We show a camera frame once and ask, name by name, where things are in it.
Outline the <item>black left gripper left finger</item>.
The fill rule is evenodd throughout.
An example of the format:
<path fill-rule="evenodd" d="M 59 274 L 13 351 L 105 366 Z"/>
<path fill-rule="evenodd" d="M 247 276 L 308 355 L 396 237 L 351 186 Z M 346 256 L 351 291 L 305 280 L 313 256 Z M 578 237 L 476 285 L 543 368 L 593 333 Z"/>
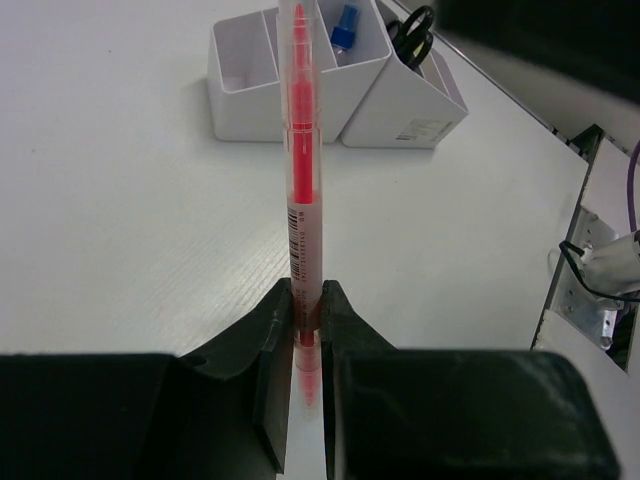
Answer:
<path fill-rule="evenodd" d="M 183 356 L 5 355 L 5 479 L 273 479 L 284 470 L 291 283 Z"/>

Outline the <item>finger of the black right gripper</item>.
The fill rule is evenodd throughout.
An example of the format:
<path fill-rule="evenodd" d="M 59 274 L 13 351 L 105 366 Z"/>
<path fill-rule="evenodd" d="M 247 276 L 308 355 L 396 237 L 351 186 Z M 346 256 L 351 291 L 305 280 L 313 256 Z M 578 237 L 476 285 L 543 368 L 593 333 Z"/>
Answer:
<path fill-rule="evenodd" d="M 639 104 L 637 1 L 438 1 L 436 25 Z"/>

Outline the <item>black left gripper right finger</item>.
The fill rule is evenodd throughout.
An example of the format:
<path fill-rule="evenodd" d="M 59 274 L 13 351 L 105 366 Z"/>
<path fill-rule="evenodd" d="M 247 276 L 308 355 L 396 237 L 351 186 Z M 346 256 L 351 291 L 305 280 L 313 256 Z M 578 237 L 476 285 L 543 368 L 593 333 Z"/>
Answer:
<path fill-rule="evenodd" d="M 589 388 L 553 352 L 401 349 L 322 292 L 330 479 L 617 479 Z"/>

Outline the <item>large black-handled scissors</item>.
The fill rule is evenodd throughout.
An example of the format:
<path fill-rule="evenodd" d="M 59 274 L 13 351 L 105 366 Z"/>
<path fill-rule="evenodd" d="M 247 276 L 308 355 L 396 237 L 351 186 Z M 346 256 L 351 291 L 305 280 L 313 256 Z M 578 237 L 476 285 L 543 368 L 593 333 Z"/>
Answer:
<path fill-rule="evenodd" d="M 386 24 L 387 33 L 398 59 L 413 71 L 418 69 L 411 68 L 413 51 L 418 42 L 424 38 L 424 34 L 430 31 L 434 20 L 433 8 L 422 5 L 414 10 L 404 22 L 394 19 Z"/>

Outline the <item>clear spray bottle blue cap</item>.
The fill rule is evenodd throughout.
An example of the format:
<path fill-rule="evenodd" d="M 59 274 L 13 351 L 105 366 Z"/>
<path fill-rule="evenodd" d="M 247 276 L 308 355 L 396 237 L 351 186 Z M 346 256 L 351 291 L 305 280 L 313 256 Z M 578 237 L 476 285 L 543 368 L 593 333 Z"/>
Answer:
<path fill-rule="evenodd" d="M 342 50 L 352 48 L 356 37 L 359 12 L 360 9 L 354 4 L 346 3 L 343 6 L 339 21 L 334 26 L 330 37 L 333 47 Z"/>

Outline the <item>pink thin highlighter pen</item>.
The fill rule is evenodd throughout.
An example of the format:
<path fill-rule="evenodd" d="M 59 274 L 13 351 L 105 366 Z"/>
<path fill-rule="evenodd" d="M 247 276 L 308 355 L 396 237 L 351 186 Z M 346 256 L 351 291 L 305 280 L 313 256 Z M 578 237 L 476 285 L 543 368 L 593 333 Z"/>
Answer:
<path fill-rule="evenodd" d="M 309 412 L 318 409 L 321 397 L 322 133 L 314 42 L 317 20 L 315 1 L 278 3 L 294 364 L 300 401 Z"/>

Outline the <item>yellow thin highlighter pen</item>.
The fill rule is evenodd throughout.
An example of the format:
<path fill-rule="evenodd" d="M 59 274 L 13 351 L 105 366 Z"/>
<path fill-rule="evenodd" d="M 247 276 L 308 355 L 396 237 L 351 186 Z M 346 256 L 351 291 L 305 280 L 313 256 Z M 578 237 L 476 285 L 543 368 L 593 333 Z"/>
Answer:
<path fill-rule="evenodd" d="M 417 69 L 422 64 L 427 55 L 430 53 L 432 45 L 433 34 L 430 31 L 427 31 L 424 34 L 424 38 L 418 42 L 416 48 L 413 51 L 411 60 L 412 69 Z"/>

